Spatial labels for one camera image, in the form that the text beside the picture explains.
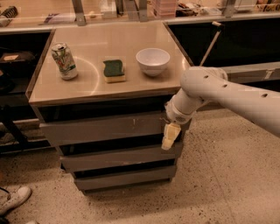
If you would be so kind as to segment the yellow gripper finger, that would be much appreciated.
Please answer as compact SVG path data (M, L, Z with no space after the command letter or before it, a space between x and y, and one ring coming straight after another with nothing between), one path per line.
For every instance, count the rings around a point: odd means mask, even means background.
M161 148L168 151L174 144L176 138L179 136L181 127L176 123L169 123L164 126L164 137Z

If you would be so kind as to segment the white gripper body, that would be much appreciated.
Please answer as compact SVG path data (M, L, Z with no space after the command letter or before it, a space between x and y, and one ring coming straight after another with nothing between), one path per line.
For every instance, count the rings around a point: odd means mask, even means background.
M175 107L173 101L168 101L164 107L168 120L171 123L176 123L177 125L183 125L188 123L192 119L193 115L195 114L194 111L187 112L187 113L180 112Z

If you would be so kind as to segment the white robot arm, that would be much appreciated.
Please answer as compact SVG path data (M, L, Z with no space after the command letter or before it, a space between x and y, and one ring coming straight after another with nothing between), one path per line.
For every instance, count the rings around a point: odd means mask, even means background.
M165 104L168 123L162 148L168 151L195 111L209 102L251 121L280 137L280 93L233 83L221 68L191 66L181 76L180 90Z

